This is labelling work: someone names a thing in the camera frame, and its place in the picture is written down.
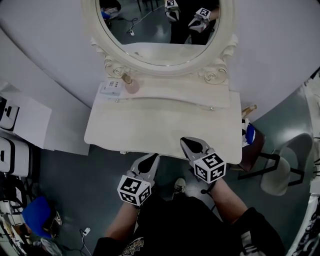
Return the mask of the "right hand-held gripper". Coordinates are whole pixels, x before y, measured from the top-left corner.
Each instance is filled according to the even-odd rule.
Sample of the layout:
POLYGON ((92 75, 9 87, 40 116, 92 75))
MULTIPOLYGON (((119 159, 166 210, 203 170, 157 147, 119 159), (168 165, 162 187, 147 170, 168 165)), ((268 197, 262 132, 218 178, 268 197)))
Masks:
MULTIPOLYGON (((209 146, 199 138, 182 137, 180 146, 186 158, 194 161, 199 154, 204 154, 209 146)), ((211 184, 226 175, 226 162, 215 152, 206 153, 193 162, 194 174, 207 184, 211 184)))

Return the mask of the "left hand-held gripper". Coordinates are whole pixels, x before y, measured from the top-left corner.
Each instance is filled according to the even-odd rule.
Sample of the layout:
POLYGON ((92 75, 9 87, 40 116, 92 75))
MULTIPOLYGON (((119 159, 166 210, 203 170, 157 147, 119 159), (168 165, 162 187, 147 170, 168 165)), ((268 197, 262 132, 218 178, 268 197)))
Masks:
POLYGON ((120 199, 140 207, 152 194, 159 163, 160 155, 156 153, 146 154, 135 160, 129 172, 121 177, 117 187, 120 199))

